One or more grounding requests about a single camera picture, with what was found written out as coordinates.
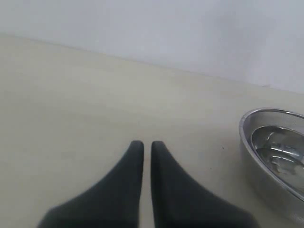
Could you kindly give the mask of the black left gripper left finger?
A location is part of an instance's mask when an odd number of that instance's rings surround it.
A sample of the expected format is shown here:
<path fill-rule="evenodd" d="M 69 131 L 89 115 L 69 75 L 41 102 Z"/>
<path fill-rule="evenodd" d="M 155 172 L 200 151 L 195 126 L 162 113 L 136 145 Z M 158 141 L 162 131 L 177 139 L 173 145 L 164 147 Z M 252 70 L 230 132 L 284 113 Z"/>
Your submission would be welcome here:
<path fill-rule="evenodd" d="M 94 186 L 48 211 L 40 228 L 136 228 L 144 145 L 132 141 L 121 160 Z"/>

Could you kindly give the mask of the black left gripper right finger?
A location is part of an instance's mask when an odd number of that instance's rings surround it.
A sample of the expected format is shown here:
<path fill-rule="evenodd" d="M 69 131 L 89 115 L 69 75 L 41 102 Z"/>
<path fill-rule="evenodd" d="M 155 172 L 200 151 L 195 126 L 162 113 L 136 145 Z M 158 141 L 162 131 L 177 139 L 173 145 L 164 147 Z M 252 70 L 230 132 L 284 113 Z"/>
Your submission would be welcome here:
<path fill-rule="evenodd" d="M 249 212 L 197 183 L 162 141 L 151 146 L 151 192 L 157 228 L 259 227 Z"/>

